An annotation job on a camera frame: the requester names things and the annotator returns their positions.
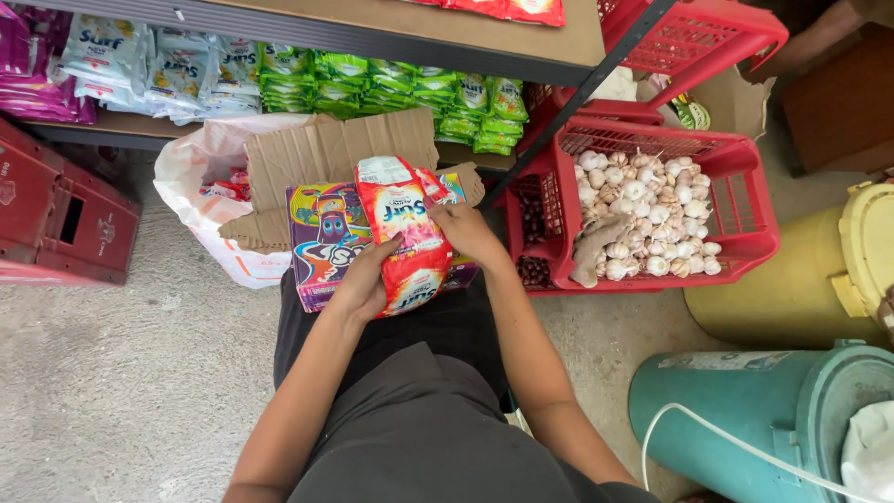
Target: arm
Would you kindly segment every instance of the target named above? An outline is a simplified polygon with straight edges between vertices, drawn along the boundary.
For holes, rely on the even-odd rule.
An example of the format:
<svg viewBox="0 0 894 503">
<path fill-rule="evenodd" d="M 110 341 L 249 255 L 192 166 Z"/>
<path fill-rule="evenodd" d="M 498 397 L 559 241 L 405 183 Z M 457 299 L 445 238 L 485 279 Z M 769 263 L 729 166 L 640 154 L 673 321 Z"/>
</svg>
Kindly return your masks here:
<svg viewBox="0 0 894 503">
<path fill-rule="evenodd" d="M 485 272 L 503 366 L 534 438 L 593 482 L 638 485 L 581 410 L 515 265 L 481 214 L 465 204 L 431 206 L 428 213 Z"/>
<path fill-rule="evenodd" d="M 285 501 L 299 481 L 367 322 L 385 306 L 382 260 L 399 236 L 368 245 L 320 312 L 298 358 L 249 435 L 223 503 Z"/>
</svg>

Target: white cable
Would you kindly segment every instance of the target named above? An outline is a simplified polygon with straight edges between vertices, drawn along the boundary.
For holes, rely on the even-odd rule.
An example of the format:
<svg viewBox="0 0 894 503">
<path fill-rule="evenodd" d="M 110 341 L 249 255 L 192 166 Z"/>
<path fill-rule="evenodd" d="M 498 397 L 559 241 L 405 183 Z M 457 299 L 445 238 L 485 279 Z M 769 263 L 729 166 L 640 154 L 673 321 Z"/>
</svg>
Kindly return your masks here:
<svg viewBox="0 0 894 503">
<path fill-rule="evenodd" d="M 642 458 L 643 484 L 645 485 L 645 490 L 649 490 L 649 478 L 645 472 L 645 450 L 649 447 L 649 438 L 652 437 L 652 430 L 654 430 L 655 424 L 662 417 L 662 415 L 664 415 L 664 413 L 668 412 L 670 409 L 679 409 L 680 411 L 686 413 L 692 419 L 695 419 L 696 421 L 698 421 L 702 426 L 704 426 L 708 430 L 713 431 L 714 433 L 717 433 L 718 435 L 725 438 L 726 440 L 729 440 L 736 446 L 739 446 L 740 448 L 743 448 L 747 452 L 750 452 L 751 454 L 753 454 L 757 457 L 760 457 L 762 460 L 766 461 L 767 463 L 770 463 L 771 465 L 776 465 L 779 468 L 781 468 L 787 472 L 793 473 L 806 481 L 813 482 L 814 484 L 816 484 L 818 486 L 822 486 L 828 490 L 834 490 L 835 492 L 838 492 L 839 494 L 843 494 L 849 498 L 860 499 L 862 501 L 866 501 L 867 503 L 891 503 L 890 501 L 888 501 L 886 499 L 880 499 L 880 498 L 876 498 L 874 496 L 865 496 L 863 494 L 853 492 L 852 490 L 850 490 L 844 486 L 838 485 L 835 482 L 829 482 L 823 478 L 817 477 L 816 475 L 814 475 L 812 473 L 805 472 L 804 470 L 802 470 L 796 466 L 792 466 L 784 461 L 780 461 L 779 459 L 776 459 L 775 457 L 766 454 L 765 452 L 763 452 L 760 449 L 751 447 L 747 443 L 743 442 L 742 440 L 737 439 L 736 437 L 733 437 L 732 435 L 728 434 L 726 431 L 721 430 L 720 428 L 714 426 L 713 424 L 710 424 L 705 419 L 702 419 L 701 416 L 690 411 L 689 409 L 687 409 L 686 407 L 684 407 L 683 405 L 680 405 L 680 404 L 667 404 L 664 407 L 662 407 L 661 410 L 658 411 L 658 413 L 655 415 L 655 417 L 652 418 L 652 422 L 649 424 L 649 429 L 645 431 L 645 438 L 643 439 L 643 458 Z"/>
</svg>

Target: white plastic bag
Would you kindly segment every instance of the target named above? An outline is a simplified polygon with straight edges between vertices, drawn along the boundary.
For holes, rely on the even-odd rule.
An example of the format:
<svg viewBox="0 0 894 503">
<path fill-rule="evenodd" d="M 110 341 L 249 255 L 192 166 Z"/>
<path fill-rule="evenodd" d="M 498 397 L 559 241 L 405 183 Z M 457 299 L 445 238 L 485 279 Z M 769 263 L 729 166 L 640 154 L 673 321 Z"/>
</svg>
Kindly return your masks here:
<svg viewBox="0 0 894 503">
<path fill-rule="evenodd" d="M 153 182 L 156 190 L 223 270 L 242 286 L 279 285 L 280 277 L 291 264 L 291 252 L 263 255 L 243 251 L 235 241 L 221 238 L 219 227 L 250 213 L 251 203 L 203 196 L 199 187 L 227 180 L 231 167 L 246 165 L 242 144 L 250 135 L 301 126 L 311 116 L 264 114 L 209 120 L 202 129 L 165 145 L 158 156 Z"/>
<path fill-rule="evenodd" d="M 841 480 L 848 489 L 894 501 L 894 400 L 867 405 L 850 418 Z"/>
</svg>

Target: cardboard box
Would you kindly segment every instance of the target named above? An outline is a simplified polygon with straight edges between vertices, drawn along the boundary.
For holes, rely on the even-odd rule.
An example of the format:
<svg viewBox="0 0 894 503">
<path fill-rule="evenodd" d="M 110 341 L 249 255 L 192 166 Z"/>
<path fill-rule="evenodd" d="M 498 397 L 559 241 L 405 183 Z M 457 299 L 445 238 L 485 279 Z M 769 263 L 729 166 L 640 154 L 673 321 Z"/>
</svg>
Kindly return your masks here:
<svg viewBox="0 0 894 503">
<path fill-rule="evenodd" d="M 248 215 L 220 227 L 220 236 L 242 250 L 286 252 L 290 247 L 286 187 L 353 182 L 353 167 L 373 156 L 401 156 L 413 167 L 434 171 L 434 119 L 426 107 L 339 122 L 335 119 L 276 132 L 256 134 L 245 143 L 249 160 L 251 205 Z M 459 175 L 470 204 L 485 187 L 474 163 L 439 170 Z"/>
<path fill-rule="evenodd" d="M 458 175 L 440 178 L 451 192 L 447 202 L 466 200 Z M 289 187 L 285 200 L 298 297 L 304 311 L 320 311 L 329 303 L 354 257 L 372 242 L 369 221 L 353 182 Z M 454 252 L 441 290 L 465 288 L 477 272 L 478 265 L 472 259 Z"/>
<path fill-rule="evenodd" d="M 767 100 L 776 79 L 763 84 L 752 84 L 731 66 L 689 91 L 689 96 L 700 103 L 711 116 L 710 131 L 737 132 L 757 140 L 766 133 Z M 658 94 L 644 77 L 637 85 L 637 101 L 648 101 Z M 665 127 L 684 129 L 670 105 L 661 106 Z"/>
</svg>

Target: gray floor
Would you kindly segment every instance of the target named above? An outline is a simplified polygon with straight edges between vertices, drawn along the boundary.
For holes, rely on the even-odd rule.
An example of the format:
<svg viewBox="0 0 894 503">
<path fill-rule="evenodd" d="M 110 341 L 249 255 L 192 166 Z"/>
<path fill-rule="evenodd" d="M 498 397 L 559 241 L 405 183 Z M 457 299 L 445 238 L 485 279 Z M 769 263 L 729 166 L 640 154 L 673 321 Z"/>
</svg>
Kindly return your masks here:
<svg viewBox="0 0 894 503">
<path fill-rule="evenodd" d="M 770 138 L 760 143 L 780 220 L 844 201 L 865 179 L 792 180 L 790 153 Z M 146 206 L 125 288 L 0 286 L 0 501 L 217 501 L 271 396 L 278 292 L 236 286 L 154 193 L 150 164 L 134 169 Z M 626 413 L 637 366 L 723 345 L 679 290 L 535 307 L 590 420 L 641 478 Z M 664 501 L 695 488 L 649 470 Z"/>
</svg>

